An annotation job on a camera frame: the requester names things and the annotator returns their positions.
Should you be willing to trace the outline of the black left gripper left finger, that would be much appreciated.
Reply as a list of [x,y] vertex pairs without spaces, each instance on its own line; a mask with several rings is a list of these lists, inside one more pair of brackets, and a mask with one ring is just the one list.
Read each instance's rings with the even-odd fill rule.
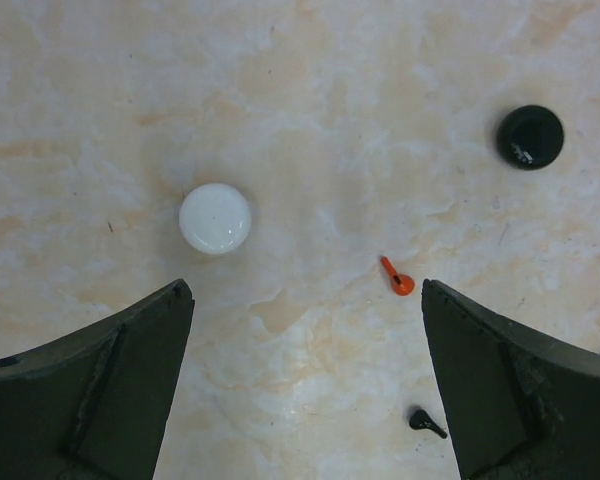
[[0,479],[150,479],[195,302],[178,279],[0,359]]

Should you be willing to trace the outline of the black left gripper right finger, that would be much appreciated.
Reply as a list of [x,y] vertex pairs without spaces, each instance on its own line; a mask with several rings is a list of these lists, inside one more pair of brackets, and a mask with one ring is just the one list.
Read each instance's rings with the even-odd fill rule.
[[423,322],[464,479],[600,479],[600,354],[437,280]]

